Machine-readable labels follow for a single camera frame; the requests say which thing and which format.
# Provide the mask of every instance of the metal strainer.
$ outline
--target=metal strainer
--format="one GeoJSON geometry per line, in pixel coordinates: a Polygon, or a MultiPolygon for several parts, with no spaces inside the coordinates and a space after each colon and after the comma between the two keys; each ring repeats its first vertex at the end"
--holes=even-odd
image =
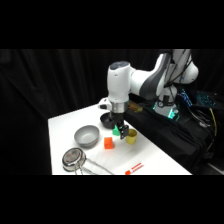
{"type": "Polygon", "coordinates": [[[90,175],[99,175],[99,174],[93,173],[89,169],[86,169],[85,167],[83,167],[83,165],[85,164],[86,161],[88,161],[89,163],[91,163],[95,166],[98,166],[99,168],[110,173],[111,175],[114,175],[109,170],[105,169],[104,167],[100,166],[99,164],[93,162],[90,159],[87,159],[86,154],[81,149],[78,149],[78,148],[70,149],[69,151],[67,151],[62,159],[63,167],[67,172],[75,172],[75,174],[77,175],[76,171],[80,169],[82,175],[83,175],[83,171],[85,171],[86,173],[88,173],[90,175]]]}

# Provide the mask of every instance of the bowl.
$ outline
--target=bowl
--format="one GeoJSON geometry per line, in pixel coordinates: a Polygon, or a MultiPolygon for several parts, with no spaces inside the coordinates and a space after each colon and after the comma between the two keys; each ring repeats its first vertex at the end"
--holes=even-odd
{"type": "Polygon", "coordinates": [[[111,130],[115,128],[113,121],[110,119],[110,113],[103,114],[100,120],[105,128],[111,130]]]}
{"type": "Polygon", "coordinates": [[[93,148],[99,140],[100,131],[97,127],[88,125],[75,133],[75,141],[82,148],[93,148]]]}

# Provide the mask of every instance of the yellow cup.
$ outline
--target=yellow cup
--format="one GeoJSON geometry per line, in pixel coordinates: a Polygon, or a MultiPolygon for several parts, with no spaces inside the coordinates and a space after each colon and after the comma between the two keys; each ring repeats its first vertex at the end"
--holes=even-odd
{"type": "Polygon", "coordinates": [[[136,141],[137,135],[138,135],[137,131],[130,129],[129,135],[126,138],[126,142],[130,145],[133,145],[136,141]]]}

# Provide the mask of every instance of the red block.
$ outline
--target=red block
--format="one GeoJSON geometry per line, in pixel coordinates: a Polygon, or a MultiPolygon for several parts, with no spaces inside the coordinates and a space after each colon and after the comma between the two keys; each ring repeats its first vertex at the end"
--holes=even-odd
{"type": "Polygon", "coordinates": [[[105,149],[113,149],[113,138],[104,138],[104,148],[105,149]]]}

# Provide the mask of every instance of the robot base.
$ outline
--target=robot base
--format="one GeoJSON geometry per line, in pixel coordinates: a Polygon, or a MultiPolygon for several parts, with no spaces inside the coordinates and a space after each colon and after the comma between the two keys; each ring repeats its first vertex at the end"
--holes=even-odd
{"type": "Polygon", "coordinates": [[[173,106],[166,106],[161,108],[156,103],[153,109],[157,114],[168,117],[169,119],[177,121],[180,118],[179,111],[175,104],[173,106]]]}

